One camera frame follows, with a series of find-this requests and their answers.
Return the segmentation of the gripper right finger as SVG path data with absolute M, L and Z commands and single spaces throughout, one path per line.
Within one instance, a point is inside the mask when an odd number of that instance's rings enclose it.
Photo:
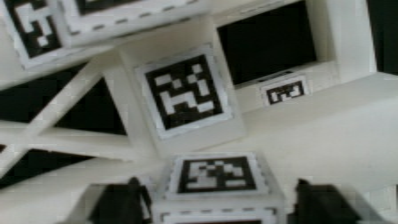
M 360 216 L 334 185 L 312 185 L 300 179 L 295 192 L 296 203 L 288 224 L 357 224 Z

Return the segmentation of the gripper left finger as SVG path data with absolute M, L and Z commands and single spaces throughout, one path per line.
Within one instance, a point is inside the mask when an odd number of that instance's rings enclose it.
M 126 184 L 110 184 L 89 215 L 92 224 L 151 224 L 151 198 L 133 177 Z

